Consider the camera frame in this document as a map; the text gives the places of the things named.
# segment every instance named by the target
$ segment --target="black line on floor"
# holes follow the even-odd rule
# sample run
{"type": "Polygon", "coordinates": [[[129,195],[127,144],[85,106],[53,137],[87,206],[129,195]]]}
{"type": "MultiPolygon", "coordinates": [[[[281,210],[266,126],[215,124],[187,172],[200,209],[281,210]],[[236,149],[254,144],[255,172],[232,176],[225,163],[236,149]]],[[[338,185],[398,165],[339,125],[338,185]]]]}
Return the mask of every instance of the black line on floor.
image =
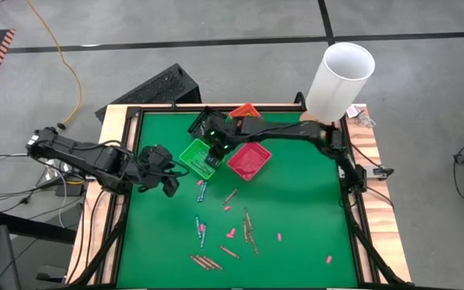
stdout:
{"type": "MultiPolygon", "coordinates": [[[[306,44],[326,41],[324,36],[282,36],[282,37],[259,37],[241,39],[207,39],[187,41],[166,41],[154,43],[121,43],[121,44],[98,44],[98,45],[69,45],[63,46],[62,52],[93,52],[104,50],[121,49],[144,49],[144,48],[193,48],[222,45],[248,45],[248,44],[306,44]]],[[[8,53],[32,53],[32,52],[56,52],[56,47],[40,48],[10,48],[8,53]]]]}
{"type": "Polygon", "coordinates": [[[336,41],[376,41],[376,40],[409,40],[409,39],[452,39],[464,38],[464,32],[409,33],[396,35],[344,35],[335,36],[336,41]]]}
{"type": "Polygon", "coordinates": [[[333,45],[334,33],[332,32],[332,24],[330,23],[329,12],[327,11],[327,5],[325,0],[318,0],[318,6],[320,6],[321,21],[323,21],[323,27],[325,28],[325,37],[327,38],[327,44],[333,45]]]}

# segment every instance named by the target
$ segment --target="white cylinder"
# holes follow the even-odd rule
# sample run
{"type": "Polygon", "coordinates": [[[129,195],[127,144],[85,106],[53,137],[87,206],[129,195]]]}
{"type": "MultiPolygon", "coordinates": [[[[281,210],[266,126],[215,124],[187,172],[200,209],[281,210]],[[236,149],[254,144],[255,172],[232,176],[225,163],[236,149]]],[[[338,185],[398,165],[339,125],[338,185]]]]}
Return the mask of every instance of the white cylinder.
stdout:
{"type": "Polygon", "coordinates": [[[375,60],[353,43],[336,43],[325,51],[305,98],[309,114],[320,122],[340,119],[374,72],[375,60]]]}

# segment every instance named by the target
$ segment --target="gray floor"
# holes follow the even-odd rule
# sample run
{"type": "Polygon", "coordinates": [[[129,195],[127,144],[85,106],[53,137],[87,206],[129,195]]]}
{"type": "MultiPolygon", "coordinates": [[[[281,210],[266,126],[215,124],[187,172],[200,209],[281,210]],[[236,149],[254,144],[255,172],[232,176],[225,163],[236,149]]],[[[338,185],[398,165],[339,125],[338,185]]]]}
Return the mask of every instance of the gray floor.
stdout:
{"type": "MultiPolygon", "coordinates": [[[[324,35],[316,1],[34,1],[63,45],[234,37],[324,35]]],[[[464,31],[464,1],[328,1],[335,35],[464,31]]],[[[51,46],[24,0],[0,5],[12,47],[51,46]]],[[[464,145],[464,39],[359,43],[376,60],[356,102],[377,122],[383,162],[412,279],[464,288],[464,201],[452,181],[452,154],[464,145]]],[[[93,112],[173,63],[200,85],[204,102],[290,102],[307,93],[325,43],[69,52],[84,87],[67,136],[96,142],[93,112]]],[[[0,71],[0,153],[23,152],[32,131],[64,118],[75,83],[55,53],[10,54],[0,71]]],[[[0,163],[0,193],[27,189],[42,171],[28,159],[0,163]]],[[[464,168],[458,176],[464,192],[464,168]]],[[[51,193],[12,214],[30,217],[59,206],[51,193]]],[[[0,210],[15,201],[0,203],[0,210]]]]}

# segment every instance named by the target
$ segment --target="wooden table frame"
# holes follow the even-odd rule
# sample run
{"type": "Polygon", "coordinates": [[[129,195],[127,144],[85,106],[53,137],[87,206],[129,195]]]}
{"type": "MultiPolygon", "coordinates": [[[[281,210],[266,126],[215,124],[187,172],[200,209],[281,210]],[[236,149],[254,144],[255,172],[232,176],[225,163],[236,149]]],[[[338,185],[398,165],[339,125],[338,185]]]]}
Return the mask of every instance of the wooden table frame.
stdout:
{"type": "MultiPolygon", "coordinates": [[[[210,106],[220,110],[233,110],[242,104],[178,104],[176,107],[169,104],[149,104],[149,105],[110,105],[107,107],[105,120],[101,129],[99,143],[117,139],[122,140],[123,144],[130,150],[137,146],[138,138],[136,134],[139,121],[138,112],[141,110],[152,110],[158,112],[184,112],[203,109],[210,106]]],[[[290,104],[254,104],[260,111],[279,111],[279,112],[302,112],[304,106],[300,103],[290,104]]],[[[379,152],[375,143],[375,137],[371,128],[363,127],[354,122],[354,120],[343,119],[339,124],[348,136],[351,143],[356,145],[365,155],[380,163],[379,152]]],[[[370,166],[356,151],[354,158],[357,164],[370,166]]],[[[381,192],[389,197],[385,181],[368,180],[368,186],[381,192]]],[[[85,215],[79,225],[77,240],[72,251],[71,263],[69,264],[68,277],[74,274],[69,282],[75,280],[85,269],[85,265],[92,260],[92,257],[102,246],[102,242],[115,225],[122,211],[123,197],[112,196],[109,193],[103,193],[97,205],[94,203],[101,192],[101,186],[97,182],[89,183],[85,196],[85,215]],[[85,227],[84,237],[81,237],[81,225],[85,227]],[[89,227],[92,224],[92,237],[89,243],[89,227]],[[80,255],[78,266],[75,267],[78,255],[80,255]]],[[[391,206],[370,191],[357,197],[356,206],[352,208],[356,221],[361,225],[363,231],[368,233],[375,249],[380,253],[388,266],[403,280],[409,281],[408,267],[404,257],[404,250],[400,242],[399,231],[396,226],[395,216],[391,206]]],[[[350,233],[352,250],[354,256],[354,265],[356,267],[356,276],[359,282],[382,282],[379,273],[375,270],[374,264],[368,258],[366,251],[352,233],[350,233]]],[[[120,260],[119,243],[122,238],[114,242],[113,246],[107,253],[105,262],[98,268],[96,274],[91,279],[91,284],[114,283],[117,280],[117,272],[114,270],[114,261],[120,260]]]]}

